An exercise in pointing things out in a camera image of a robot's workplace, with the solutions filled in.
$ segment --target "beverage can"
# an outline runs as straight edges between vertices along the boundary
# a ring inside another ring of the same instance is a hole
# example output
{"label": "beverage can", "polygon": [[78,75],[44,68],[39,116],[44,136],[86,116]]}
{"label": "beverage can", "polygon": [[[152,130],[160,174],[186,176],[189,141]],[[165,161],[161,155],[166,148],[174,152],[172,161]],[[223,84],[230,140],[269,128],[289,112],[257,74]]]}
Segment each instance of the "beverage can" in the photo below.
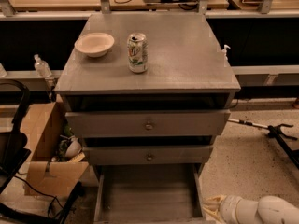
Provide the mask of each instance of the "beverage can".
{"label": "beverage can", "polygon": [[134,73],[148,69],[148,41],[144,34],[130,34],[127,40],[129,68]]}

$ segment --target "drawer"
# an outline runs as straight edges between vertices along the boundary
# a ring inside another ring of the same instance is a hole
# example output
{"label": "drawer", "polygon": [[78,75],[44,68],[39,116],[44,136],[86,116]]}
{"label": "drawer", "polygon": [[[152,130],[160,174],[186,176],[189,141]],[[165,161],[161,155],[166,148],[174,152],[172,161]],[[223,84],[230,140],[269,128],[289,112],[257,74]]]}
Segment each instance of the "drawer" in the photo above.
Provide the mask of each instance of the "drawer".
{"label": "drawer", "polygon": [[101,169],[94,223],[207,221],[192,164],[125,165]]}
{"label": "drawer", "polygon": [[205,163],[212,145],[202,137],[106,138],[91,142],[83,152],[90,165]]}
{"label": "drawer", "polygon": [[76,136],[200,136],[220,135],[229,110],[198,112],[68,112]]}

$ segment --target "drawer knob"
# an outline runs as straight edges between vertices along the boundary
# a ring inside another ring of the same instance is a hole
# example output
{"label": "drawer knob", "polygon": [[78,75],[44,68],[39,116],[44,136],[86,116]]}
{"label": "drawer knob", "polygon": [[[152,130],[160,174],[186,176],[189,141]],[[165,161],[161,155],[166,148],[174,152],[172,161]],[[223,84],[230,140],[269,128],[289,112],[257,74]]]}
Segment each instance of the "drawer knob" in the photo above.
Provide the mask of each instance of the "drawer knob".
{"label": "drawer knob", "polygon": [[145,128],[147,131],[151,131],[153,129],[153,124],[151,122],[147,122]]}
{"label": "drawer knob", "polygon": [[153,155],[149,153],[147,156],[147,161],[152,161],[152,160],[153,160]]}

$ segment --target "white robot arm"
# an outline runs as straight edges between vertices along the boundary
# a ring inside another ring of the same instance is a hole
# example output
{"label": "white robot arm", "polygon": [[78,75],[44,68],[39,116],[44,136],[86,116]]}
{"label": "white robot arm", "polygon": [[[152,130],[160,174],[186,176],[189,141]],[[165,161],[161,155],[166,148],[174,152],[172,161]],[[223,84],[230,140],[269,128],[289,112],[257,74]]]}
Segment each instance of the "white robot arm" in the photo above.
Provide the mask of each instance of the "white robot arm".
{"label": "white robot arm", "polygon": [[239,196],[221,195],[205,200],[203,209],[227,224],[299,223],[299,209],[274,196],[265,196],[256,202]]}

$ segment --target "spray bottle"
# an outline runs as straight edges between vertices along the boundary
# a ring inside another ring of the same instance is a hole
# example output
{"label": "spray bottle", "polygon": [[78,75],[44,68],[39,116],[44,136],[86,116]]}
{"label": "spray bottle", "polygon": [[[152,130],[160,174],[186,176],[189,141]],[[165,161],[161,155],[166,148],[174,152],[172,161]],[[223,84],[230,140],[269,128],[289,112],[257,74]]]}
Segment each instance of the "spray bottle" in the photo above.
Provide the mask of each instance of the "spray bottle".
{"label": "spray bottle", "polygon": [[41,60],[39,55],[35,55],[35,60],[35,69],[40,77],[49,77],[52,75],[47,62]]}
{"label": "spray bottle", "polygon": [[227,49],[230,49],[230,46],[224,44],[224,49],[222,50],[222,52],[224,53],[224,57],[226,60],[228,60],[227,58]]}

